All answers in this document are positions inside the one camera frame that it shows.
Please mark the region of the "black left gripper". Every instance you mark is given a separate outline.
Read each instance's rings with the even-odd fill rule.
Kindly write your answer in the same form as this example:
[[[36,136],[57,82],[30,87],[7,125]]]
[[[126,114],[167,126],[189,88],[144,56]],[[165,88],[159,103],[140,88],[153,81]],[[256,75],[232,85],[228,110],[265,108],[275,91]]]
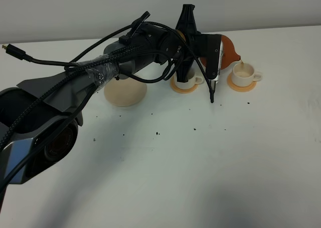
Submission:
[[[206,58],[208,54],[208,35],[201,34],[197,30],[194,8],[193,4],[184,4],[176,30],[165,29],[171,35],[171,39],[185,50],[184,60],[186,61],[182,61],[176,70],[177,81],[180,83],[186,83],[189,80],[188,73],[194,61],[200,70],[204,70],[200,58]]]

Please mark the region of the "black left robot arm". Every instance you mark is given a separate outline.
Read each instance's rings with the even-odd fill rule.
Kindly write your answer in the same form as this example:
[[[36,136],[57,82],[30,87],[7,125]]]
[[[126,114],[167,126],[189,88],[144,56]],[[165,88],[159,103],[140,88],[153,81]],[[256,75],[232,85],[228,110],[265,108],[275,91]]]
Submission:
[[[118,31],[118,41],[90,61],[37,60],[18,47],[7,54],[34,64],[62,66],[60,74],[29,79],[1,91],[1,189],[22,184],[63,159],[73,148],[82,110],[112,80],[129,78],[141,84],[183,81],[191,64],[207,54],[207,37],[194,19],[194,5],[185,4],[174,29],[148,21],[144,13]]]

